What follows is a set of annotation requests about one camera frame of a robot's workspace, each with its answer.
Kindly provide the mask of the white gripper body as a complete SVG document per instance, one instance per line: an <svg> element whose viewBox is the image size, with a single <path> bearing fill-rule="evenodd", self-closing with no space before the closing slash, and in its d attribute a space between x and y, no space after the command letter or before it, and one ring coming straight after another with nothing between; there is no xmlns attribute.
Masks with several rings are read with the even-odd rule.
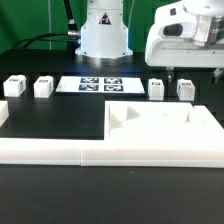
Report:
<svg viewBox="0 0 224 224"><path fill-rule="evenodd" d="M177 1L159 7L145 62L163 67L224 67L224 1Z"/></svg>

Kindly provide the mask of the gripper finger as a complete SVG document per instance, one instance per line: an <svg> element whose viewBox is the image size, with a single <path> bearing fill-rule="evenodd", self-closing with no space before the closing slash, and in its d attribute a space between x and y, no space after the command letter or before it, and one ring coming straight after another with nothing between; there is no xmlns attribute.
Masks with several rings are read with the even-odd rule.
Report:
<svg viewBox="0 0 224 224"><path fill-rule="evenodd" d="M172 82L174 78L174 67L166 67L168 81Z"/></svg>
<svg viewBox="0 0 224 224"><path fill-rule="evenodd" d="M224 68L215 69L212 74L211 83L216 84L222 76L224 76Z"/></svg>

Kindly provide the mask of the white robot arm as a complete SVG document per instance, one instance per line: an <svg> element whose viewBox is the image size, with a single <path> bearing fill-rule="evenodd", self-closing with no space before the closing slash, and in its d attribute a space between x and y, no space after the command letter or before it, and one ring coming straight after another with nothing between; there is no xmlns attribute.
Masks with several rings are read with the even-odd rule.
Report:
<svg viewBox="0 0 224 224"><path fill-rule="evenodd" d="M122 0L88 0L77 56L113 64L133 55ZM224 0L179 0L156 9L145 62L150 66L212 68L224 75Z"/></svg>

